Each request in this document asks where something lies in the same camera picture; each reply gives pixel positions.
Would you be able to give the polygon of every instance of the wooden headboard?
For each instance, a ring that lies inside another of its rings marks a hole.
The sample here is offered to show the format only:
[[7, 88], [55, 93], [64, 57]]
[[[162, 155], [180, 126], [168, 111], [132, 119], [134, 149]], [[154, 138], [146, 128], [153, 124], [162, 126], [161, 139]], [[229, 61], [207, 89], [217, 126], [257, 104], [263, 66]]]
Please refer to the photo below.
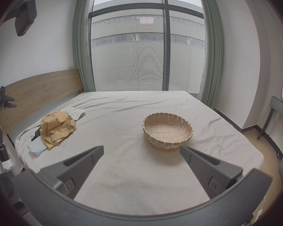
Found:
[[4, 134], [43, 106], [66, 96], [83, 85], [78, 70], [62, 70], [32, 76], [5, 87], [5, 93], [15, 98], [15, 108], [0, 111], [0, 126]]

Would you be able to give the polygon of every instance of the green curtain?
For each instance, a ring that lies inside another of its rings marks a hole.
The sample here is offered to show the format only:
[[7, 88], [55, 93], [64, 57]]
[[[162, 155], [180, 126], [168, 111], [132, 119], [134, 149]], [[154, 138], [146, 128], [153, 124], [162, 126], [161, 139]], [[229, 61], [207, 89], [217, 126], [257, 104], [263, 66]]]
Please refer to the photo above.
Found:
[[205, 20], [205, 64], [198, 99], [214, 109], [223, 58], [223, 29], [216, 0], [201, 0]]
[[83, 91], [95, 91], [88, 46], [88, 13], [90, 0], [77, 0], [72, 23], [72, 51], [75, 68], [79, 70]]

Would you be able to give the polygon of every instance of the ventilation grille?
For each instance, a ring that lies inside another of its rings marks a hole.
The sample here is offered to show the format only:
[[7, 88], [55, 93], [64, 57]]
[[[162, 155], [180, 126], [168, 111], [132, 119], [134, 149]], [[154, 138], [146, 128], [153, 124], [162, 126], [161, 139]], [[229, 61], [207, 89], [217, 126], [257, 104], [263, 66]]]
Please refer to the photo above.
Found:
[[185, 161], [190, 164], [191, 153], [187, 152], [187, 150], [183, 146], [180, 146], [179, 153], [181, 154], [181, 156], [183, 156]]
[[0, 179], [3, 181], [5, 189], [8, 192], [8, 198], [12, 197], [14, 195], [14, 187], [11, 184], [10, 179], [7, 177], [2, 177]]
[[97, 164], [98, 160], [101, 159], [102, 155], [104, 155], [104, 147], [101, 147], [96, 152], [92, 154], [93, 165]]

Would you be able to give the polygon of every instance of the wicker basket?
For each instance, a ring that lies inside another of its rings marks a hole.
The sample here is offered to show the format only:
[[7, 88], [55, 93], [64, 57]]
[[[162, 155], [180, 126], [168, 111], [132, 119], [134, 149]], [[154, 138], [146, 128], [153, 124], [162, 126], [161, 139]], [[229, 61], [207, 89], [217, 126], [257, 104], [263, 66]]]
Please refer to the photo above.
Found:
[[146, 138], [155, 146], [164, 149], [178, 148], [193, 135], [193, 127], [184, 118], [171, 113], [154, 113], [142, 122]]

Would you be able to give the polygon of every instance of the basket rim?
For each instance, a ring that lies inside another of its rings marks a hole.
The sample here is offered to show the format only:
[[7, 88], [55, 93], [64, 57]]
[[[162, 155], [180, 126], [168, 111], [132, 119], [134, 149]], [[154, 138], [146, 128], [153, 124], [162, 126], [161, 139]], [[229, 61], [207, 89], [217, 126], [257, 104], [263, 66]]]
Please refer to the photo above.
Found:
[[[191, 131], [191, 133], [190, 133], [190, 136], [187, 137], [187, 139], [184, 140], [184, 141], [179, 141], [179, 142], [178, 142], [178, 141], [177, 141], [177, 142], [166, 142], [166, 141], [160, 141], [160, 140], [158, 140], [157, 138], [155, 138], [155, 137], [153, 137], [152, 135], [150, 135], [150, 134], [146, 131], [146, 129], [145, 129], [145, 124], [144, 124], [144, 123], [145, 123], [145, 121], [149, 118], [149, 116], [151, 116], [151, 115], [159, 115], [159, 114], [163, 114], [163, 115], [168, 114], [168, 116], [169, 116], [169, 115], [172, 115], [172, 117], [177, 116], [177, 119], [181, 119], [181, 121], [185, 122], [187, 125], [190, 125], [190, 128], [192, 129], [192, 131]], [[193, 136], [193, 134], [194, 134], [194, 129], [193, 129], [191, 123], [188, 122], [185, 118], [183, 118], [183, 117], [181, 117], [181, 116], [179, 116], [179, 115], [176, 115], [176, 114], [166, 113], [166, 112], [157, 112], [157, 113], [152, 113], [152, 114], [150, 114], [150, 115], [147, 115], [147, 116], [143, 119], [143, 121], [142, 121], [142, 128], [143, 128], [144, 134], [145, 134], [145, 136], [148, 138], [148, 140], [153, 141], [153, 142], [156, 142], [156, 143], [161, 144], [161, 145], [170, 145], [170, 146], [182, 145], [182, 144], [185, 144], [187, 141], [189, 141], [189, 140], [191, 139], [191, 137]]]

